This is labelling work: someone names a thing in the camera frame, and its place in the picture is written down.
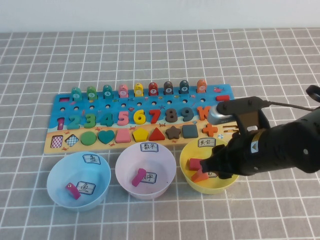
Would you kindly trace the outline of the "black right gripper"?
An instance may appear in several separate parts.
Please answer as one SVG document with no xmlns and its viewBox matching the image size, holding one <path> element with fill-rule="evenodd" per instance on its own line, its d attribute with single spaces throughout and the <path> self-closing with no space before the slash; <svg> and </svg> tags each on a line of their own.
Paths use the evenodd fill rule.
<svg viewBox="0 0 320 240">
<path fill-rule="evenodd" d="M 203 173 L 215 173 L 222 180 L 232 178 L 233 174 L 252 176 L 278 170 L 279 127 L 234 136 L 227 145 L 213 147 L 212 156 L 201 160 L 200 165 Z"/>
</svg>

